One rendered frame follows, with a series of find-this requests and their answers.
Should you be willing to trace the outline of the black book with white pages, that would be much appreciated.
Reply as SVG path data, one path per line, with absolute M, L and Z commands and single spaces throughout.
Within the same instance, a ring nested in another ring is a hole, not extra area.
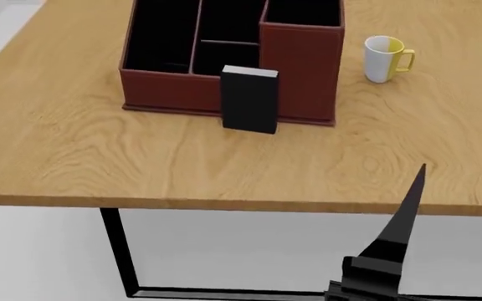
M 273 135 L 278 124 L 279 72 L 226 65 L 220 74 L 223 127 Z

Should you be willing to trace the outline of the dark red compartment caddy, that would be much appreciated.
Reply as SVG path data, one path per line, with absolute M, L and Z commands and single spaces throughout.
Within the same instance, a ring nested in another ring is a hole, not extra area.
M 221 114 L 227 65 L 279 73 L 278 119 L 334 125 L 343 0 L 133 0 L 125 110 Z

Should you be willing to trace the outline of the black metal table frame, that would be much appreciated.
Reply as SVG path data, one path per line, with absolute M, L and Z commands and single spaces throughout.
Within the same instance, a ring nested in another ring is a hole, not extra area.
M 280 290 L 242 290 L 219 288 L 160 288 L 142 287 L 136 276 L 121 216 L 115 208 L 100 210 L 120 279 L 127 298 L 158 298 L 188 301 L 325 301 L 323 292 Z M 406 295 L 399 301 L 482 301 L 482 297 Z

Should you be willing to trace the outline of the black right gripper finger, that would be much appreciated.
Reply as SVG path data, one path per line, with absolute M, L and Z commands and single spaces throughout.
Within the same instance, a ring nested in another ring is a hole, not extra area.
M 425 184 L 426 165 L 418 171 L 400 207 L 378 237 L 356 258 L 356 266 L 375 273 L 401 275 Z

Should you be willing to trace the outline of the white and yellow mug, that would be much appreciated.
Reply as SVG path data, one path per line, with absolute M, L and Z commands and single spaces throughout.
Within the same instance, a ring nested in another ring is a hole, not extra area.
M 396 73 L 409 72 L 414 61 L 415 51 L 406 49 L 400 39 L 377 35 L 364 42 L 364 74 L 373 83 L 383 84 Z

